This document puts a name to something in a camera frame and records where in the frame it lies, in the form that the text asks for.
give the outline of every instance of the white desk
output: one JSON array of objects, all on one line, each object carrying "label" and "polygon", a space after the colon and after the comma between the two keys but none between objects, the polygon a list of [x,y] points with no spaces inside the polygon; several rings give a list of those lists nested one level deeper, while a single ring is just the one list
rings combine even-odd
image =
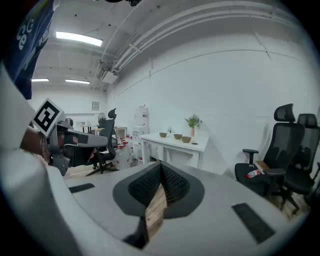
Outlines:
[{"label": "white desk", "polygon": [[193,145],[191,142],[184,143],[181,139],[175,139],[174,135],[170,137],[161,138],[158,132],[140,135],[139,138],[142,140],[142,162],[145,164],[149,161],[146,159],[146,143],[155,144],[163,148],[160,152],[160,160],[171,162],[170,155],[167,149],[177,150],[192,155],[191,166],[197,168],[199,163],[200,152],[204,152],[207,146],[209,137],[196,136],[191,139],[191,142],[198,143]]},{"label": "white desk", "polygon": [[115,126],[113,128],[115,130],[115,135],[117,138],[125,138],[127,135],[127,127],[125,126]]}]

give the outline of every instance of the pink vase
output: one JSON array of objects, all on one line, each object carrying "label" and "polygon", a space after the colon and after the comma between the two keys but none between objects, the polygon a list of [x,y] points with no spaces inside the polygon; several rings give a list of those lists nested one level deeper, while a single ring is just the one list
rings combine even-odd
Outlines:
[{"label": "pink vase", "polygon": [[191,134],[190,134],[191,137],[194,137],[195,136],[195,128],[194,127],[191,127]]}]

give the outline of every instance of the floor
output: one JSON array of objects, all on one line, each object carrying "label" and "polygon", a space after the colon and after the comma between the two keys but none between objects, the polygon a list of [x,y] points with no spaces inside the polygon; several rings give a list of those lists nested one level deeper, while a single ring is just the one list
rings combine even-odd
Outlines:
[{"label": "floor", "polygon": [[[88,173],[90,173],[93,170],[93,166],[77,166],[77,167],[71,167],[66,172],[64,178],[65,179],[72,179],[77,177],[84,177]],[[297,214],[293,215],[292,211],[294,210],[293,205],[290,202],[286,202],[283,208],[282,213],[287,217],[288,220],[294,219],[296,216],[309,212],[310,208],[306,204],[304,198],[302,195],[293,193],[293,198],[296,201],[296,203],[299,205],[300,210],[297,212]],[[279,196],[269,196],[267,198],[273,205],[275,205],[277,208],[280,207],[282,199]],[[147,225],[147,231],[149,239],[151,239],[157,231],[160,229],[160,227],[163,224],[163,215],[164,210],[167,207],[167,200],[166,195],[163,187],[160,185],[155,196],[153,197],[150,205],[145,210],[145,218],[146,218],[146,225]]]}]

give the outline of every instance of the fluorescent light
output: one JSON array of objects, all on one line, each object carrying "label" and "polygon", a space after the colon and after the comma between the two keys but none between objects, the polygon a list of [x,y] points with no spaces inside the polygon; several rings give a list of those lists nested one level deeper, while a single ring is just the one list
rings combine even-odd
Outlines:
[{"label": "fluorescent light", "polygon": [[36,79],[31,79],[32,82],[49,82],[48,78],[36,78]]},{"label": "fluorescent light", "polygon": [[79,84],[90,85],[90,82],[88,82],[88,81],[70,80],[70,79],[66,79],[65,81],[66,81],[66,82],[69,82],[69,83],[79,83]]},{"label": "fluorescent light", "polygon": [[73,34],[73,33],[66,33],[66,32],[56,32],[55,33],[56,38],[60,39],[69,39],[69,40],[75,40],[80,41],[88,44],[92,44],[95,46],[101,46],[102,40],[96,39],[90,36],[82,35],[82,34]]}]

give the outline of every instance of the bowl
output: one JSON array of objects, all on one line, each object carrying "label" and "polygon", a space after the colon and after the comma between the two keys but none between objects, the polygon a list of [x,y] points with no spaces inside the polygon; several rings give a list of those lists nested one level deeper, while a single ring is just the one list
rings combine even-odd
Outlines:
[{"label": "bowl", "polygon": [[182,137],[182,134],[174,134],[173,136],[176,140],[180,140]]},{"label": "bowl", "polygon": [[191,137],[182,136],[182,137],[181,137],[181,140],[182,140],[184,143],[189,143],[189,142],[191,141]]}]

